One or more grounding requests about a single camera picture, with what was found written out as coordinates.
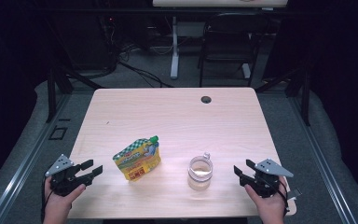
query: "clear plastic cup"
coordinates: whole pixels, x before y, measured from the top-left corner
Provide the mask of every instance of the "clear plastic cup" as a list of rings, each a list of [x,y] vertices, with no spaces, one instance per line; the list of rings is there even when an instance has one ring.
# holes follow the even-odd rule
[[[195,157],[188,166],[188,185],[194,190],[205,190],[211,184],[213,165],[211,155],[205,152],[203,156]]]

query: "chair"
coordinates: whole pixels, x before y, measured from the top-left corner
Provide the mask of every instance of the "chair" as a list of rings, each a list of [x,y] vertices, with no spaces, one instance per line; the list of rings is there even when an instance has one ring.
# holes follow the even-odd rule
[[[221,13],[205,22],[200,51],[200,87],[204,77],[204,62],[244,63],[251,65],[248,86],[251,86],[255,62],[269,19],[262,14]]]

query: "gray carpet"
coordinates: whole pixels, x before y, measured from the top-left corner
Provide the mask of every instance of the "gray carpet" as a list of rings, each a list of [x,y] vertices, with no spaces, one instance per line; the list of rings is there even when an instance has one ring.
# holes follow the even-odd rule
[[[267,47],[264,48],[264,51],[262,50],[262,55],[259,57],[260,63],[255,71],[253,87],[263,84],[261,74],[263,74],[268,58],[269,44],[266,43]],[[199,78],[197,46],[183,45],[180,55],[179,78],[176,80],[169,78],[171,53],[160,55],[153,51],[136,50],[130,53],[130,58],[126,63],[151,72],[160,77],[163,82],[174,87],[197,87]],[[140,76],[121,65],[117,66],[114,73],[95,78],[93,81],[107,88],[150,87]],[[59,106],[61,110],[49,125],[45,123],[48,117],[47,84],[43,83],[36,88],[38,102],[34,113],[0,171],[0,200],[2,200],[10,180],[16,174],[17,169],[21,167],[24,158],[36,147],[40,147],[40,153],[30,164],[31,172],[24,177],[25,181],[21,190],[12,195],[13,203],[8,203],[6,212],[2,213],[0,220],[3,220],[3,223],[37,223],[40,221],[40,190],[43,173],[60,154],[70,154],[92,96],[92,90],[89,87],[74,79],[72,82],[76,90],[68,96],[58,93],[62,104]],[[158,83],[151,81],[151,84],[158,87]],[[296,116],[298,113],[294,106],[296,99],[286,98],[282,93],[283,87],[284,84],[270,92],[258,94],[258,98],[282,165],[295,174],[294,178],[288,179],[289,184],[292,189],[299,188],[303,192],[303,195],[296,200],[297,213],[286,217],[285,223],[342,223],[329,189],[326,187],[312,156],[312,146],[304,132],[302,121]],[[324,113],[319,99],[313,94],[310,98],[310,123],[310,128],[321,151],[358,223],[358,186],[340,159],[339,143],[334,128]],[[52,133],[52,127],[55,126],[67,128],[62,140],[48,140]],[[69,220],[68,222],[102,223],[101,220]],[[159,220],[158,223],[186,223],[186,221]],[[249,223],[261,223],[261,220],[258,217],[251,217]]]

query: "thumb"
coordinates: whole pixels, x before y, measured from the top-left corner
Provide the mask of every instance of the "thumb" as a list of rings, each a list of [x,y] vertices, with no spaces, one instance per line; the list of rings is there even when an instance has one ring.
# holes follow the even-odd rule
[[[68,203],[72,203],[81,193],[86,189],[86,185],[81,184],[76,189],[74,189],[70,194],[66,195],[65,199]]]
[[[261,198],[250,185],[245,185],[245,189],[249,197],[252,199],[252,201],[254,201],[255,204],[257,204],[261,200]]]

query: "yellow pouch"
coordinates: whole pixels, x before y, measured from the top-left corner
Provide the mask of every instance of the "yellow pouch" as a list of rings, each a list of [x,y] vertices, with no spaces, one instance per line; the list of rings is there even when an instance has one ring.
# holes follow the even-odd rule
[[[152,171],[161,161],[158,137],[138,139],[113,157],[126,179],[135,181]]]

